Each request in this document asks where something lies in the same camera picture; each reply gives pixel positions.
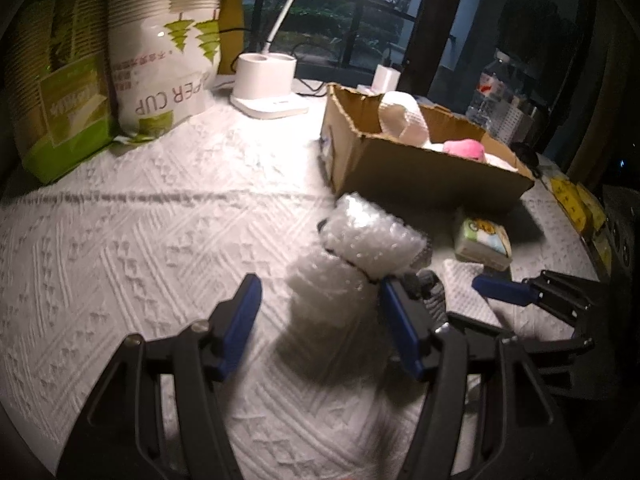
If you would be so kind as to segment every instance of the water bottle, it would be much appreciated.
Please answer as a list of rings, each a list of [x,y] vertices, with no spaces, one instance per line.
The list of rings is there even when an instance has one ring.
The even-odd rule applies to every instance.
[[[501,104],[508,104],[513,98],[510,62],[511,58],[505,53],[495,51],[495,59],[482,70],[474,97],[466,110],[466,118],[488,132],[500,127],[498,116],[504,118]]]

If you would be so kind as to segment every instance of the open cardboard box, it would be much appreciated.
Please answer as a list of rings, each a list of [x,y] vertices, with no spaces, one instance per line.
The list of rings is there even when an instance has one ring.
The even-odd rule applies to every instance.
[[[401,144],[381,133],[382,96],[364,96],[338,84],[328,87],[322,124],[322,158],[336,196],[358,192],[387,203],[427,207],[466,206],[504,212],[533,187],[529,169],[503,143],[446,108],[421,105],[431,142],[476,139],[487,153],[518,170]]]

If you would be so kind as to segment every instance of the small package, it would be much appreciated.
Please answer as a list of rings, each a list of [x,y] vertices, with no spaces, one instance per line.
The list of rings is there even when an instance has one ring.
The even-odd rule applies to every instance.
[[[503,226],[467,215],[462,208],[456,212],[455,225],[456,256],[495,270],[503,271],[509,268],[511,243]]]

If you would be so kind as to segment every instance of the lamp light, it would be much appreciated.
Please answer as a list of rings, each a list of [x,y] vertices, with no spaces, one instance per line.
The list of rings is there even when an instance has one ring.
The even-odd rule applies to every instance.
[[[291,91],[297,60],[288,54],[269,52],[294,0],[287,0],[260,54],[238,57],[231,104],[257,119],[277,119],[308,111],[308,105]]]

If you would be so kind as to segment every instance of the table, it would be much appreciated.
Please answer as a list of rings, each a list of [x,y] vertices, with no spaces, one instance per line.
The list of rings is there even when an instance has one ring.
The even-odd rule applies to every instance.
[[[264,301],[254,333],[218,391],[245,478],[395,476],[424,387],[388,364],[373,313],[338,330],[296,323],[289,308],[287,275],[334,205],[317,160],[324,99],[308,100],[307,115],[258,121],[232,108],[223,89],[207,112],[156,142],[103,152],[48,187],[10,179],[0,203],[0,400],[51,471],[125,335],[173,335],[256,272]],[[450,215],[406,214],[431,235],[436,271],[452,256]],[[540,184],[506,224],[514,279],[545,267],[595,279]],[[520,332],[545,336],[550,320],[536,307],[500,308]],[[465,416],[458,468],[472,420]]]

